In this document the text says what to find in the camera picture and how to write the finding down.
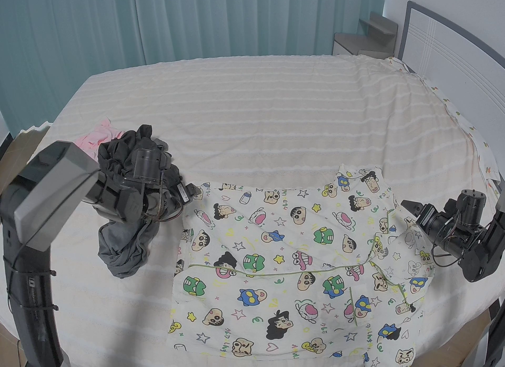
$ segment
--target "green cartoon character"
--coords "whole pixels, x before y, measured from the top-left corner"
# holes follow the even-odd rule
[[[246,255],[243,260],[244,269],[251,270],[253,273],[265,268],[265,258],[257,253],[253,255]]]
[[[322,226],[320,229],[314,232],[314,242],[318,244],[332,244],[333,243],[333,230]]]
[[[330,298],[338,297],[344,294],[344,280],[339,275],[330,277],[323,282],[323,288],[323,294],[328,294]]]
[[[200,281],[198,277],[189,277],[187,276],[184,279],[184,283],[182,284],[182,288],[184,291],[190,295],[196,295],[197,297],[200,295],[204,295],[204,288],[206,287],[203,281]]]

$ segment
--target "cartoon print shirt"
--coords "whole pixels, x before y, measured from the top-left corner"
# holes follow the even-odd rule
[[[173,349],[411,364],[434,268],[380,168],[319,189],[202,183],[183,223]]]

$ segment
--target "nightstand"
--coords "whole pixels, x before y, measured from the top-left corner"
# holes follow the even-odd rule
[[[335,33],[333,55],[358,55],[384,59],[395,51],[398,25],[375,12],[370,12],[370,19],[360,19],[367,35]]]

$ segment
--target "teal curtain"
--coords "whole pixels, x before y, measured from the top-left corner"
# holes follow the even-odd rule
[[[384,0],[0,0],[0,111],[53,121],[91,75],[160,61],[331,54]]]

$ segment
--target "bed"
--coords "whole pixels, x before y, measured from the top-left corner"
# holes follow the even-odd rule
[[[461,79],[454,75],[451,83],[438,73],[448,65],[438,60],[439,37],[432,20],[438,30],[448,23],[432,13],[409,3],[403,63],[365,56],[229,57],[92,76],[60,113],[37,152],[56,140],[76,140],[106,117],[120,130],[146,123],[153,126],[154,136],[169,144],[187,182],[315,187],[332,178],[341,163],[381,166],[398,201],[431,202],[441,209],[461,189],[486,193],[486,224],[496,203],[492,180],[499,178],[499,169],[503,174],[505,152],[491,150],[499,147],[499,139],[493,140],[485,126],[489,113],[477,116],[465,100],[458,101],[461,93],[451,86]],[[458,33],[447,28],[454,34],[444,37],[455,39]],[[452,51],[459,57],[470,51],[467,63],[485,61],[471,49],[476,44],[466,40],[468,45],[460,43]],[[473,67],[481,83],[483,78],[492,85],[477,88],[482,99],[489,90],[493,98],[503,98],[505,86],[496,73],[505,66],[495,58],[498,66],[485,61],[485,66]],[[460,114],[443,100],[447,96]],[[484,124],[475,127],[482,133],[469,136],[465,127],[479,119]],[[480,139],[488,146],[479,147]],[[232,366],[229,359],[191,353],[181,353],[178,360],[167,357],[182,222],[162,225],[150,244],[147,265],[123,280],[113,277],[97,256],[97,231],[104,223],[91,206],[81,203],[52,245],[52,268],[58,272],[53,295],[60,307],[55,318],[72,365]],[[504,291],[504,271],[501,264],[492,276],[470,284],[457,265],[438,269],[426,296],[417,354],[439,347],[489,307]],[[3,274],[1,287],[6,287]],[[16,334],[6,301],[0,302],[0,322]],[[306,365],[334,363],[325,358]]]

